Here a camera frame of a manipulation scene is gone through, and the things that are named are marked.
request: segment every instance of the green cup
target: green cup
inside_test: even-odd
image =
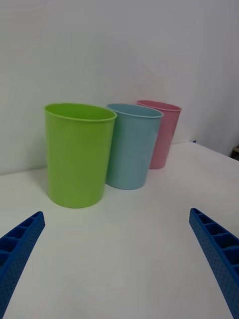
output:
[[[70,208],[94,205],[104,192],[116,113],[73,103],[44,111],[50,199]]]

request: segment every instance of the table surface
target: table surface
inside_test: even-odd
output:
[[[54,204],[46,170],[0,176],[0,237],[44,212],[4,319],[230,319],[189,225],[196,207],[239,237],[239,162],[194,143],[137,190],[84,209]]]

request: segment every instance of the cup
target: cup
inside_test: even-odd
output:
[[[116,113],[73,103],[44,111],[50,199],[70,208],[94,205],[104,192]]]
[[[163,114],[133,104],[109,104],[117,114],[106,183],[120,189],[144,185]]]
[[[163,168],[168,158],[174,132],[182,109],[175,105],[149,100],[139,100],[137,101],[137,104],[159,110],[164,115],[158,131],[158,136],[150,163],[150,169]]]

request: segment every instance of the pink cup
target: pink cup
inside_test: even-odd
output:
[[[150,169],[163,168],[167,161],[168,152],[182,109],[175,105],[148,100],[139,100],[137,101],[137,104],[160,110],[163,113],[153,150]]]

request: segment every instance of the white wall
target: white wall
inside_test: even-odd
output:
[[[156,99],[174,142],[239,143],[237,0],[1,0],[0,173],[45,165],[42,107]]]

